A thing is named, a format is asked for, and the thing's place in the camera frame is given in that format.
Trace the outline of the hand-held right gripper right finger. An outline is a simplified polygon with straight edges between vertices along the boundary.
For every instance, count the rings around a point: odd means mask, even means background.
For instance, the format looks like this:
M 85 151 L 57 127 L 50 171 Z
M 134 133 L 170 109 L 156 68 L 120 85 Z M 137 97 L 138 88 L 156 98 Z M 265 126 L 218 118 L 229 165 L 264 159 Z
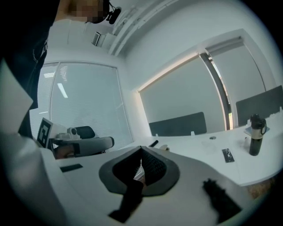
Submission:
M 171 160 L 170 152 L 157 148 L 141 147 L 141 166 L 145 172 L 143 196 L 161 196 L 172 189 L 180 178 L 178 165 Z

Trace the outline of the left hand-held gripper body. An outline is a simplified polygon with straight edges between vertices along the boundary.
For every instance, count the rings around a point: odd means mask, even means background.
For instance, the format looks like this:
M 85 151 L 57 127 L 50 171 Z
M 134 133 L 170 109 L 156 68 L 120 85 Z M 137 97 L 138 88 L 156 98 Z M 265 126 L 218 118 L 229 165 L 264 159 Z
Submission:
M 89 126 L 66 128 L 46 118 L 42 118 L 37 142 L 43 148 L 51 150 L 53 155 L 54 149 L 58 146 L 73 145 L 74 155 L 69 158 L 101 154 L 115 144 L 114 139 L 110 136 L 96 137 L 93 129 Z

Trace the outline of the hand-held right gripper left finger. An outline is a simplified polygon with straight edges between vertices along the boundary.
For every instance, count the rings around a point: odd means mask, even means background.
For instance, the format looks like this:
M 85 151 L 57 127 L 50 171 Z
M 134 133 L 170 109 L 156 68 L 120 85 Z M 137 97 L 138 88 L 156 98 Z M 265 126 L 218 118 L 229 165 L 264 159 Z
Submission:
M 108 160 L 99 169 L 99 178 L 106 189 L 124 195 L 141 166 L 142 147 L 129 147 L 106 153 Z

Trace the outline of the person's left hand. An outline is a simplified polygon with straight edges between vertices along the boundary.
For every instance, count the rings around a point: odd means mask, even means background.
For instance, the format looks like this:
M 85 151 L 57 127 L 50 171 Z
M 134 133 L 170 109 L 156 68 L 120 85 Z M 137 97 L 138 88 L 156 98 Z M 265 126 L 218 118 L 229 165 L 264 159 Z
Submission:
M 58 146 L 54 149 L 54 155 L 56 159 L 68 158 L 74 155 L 74 147 L 73 145 Z

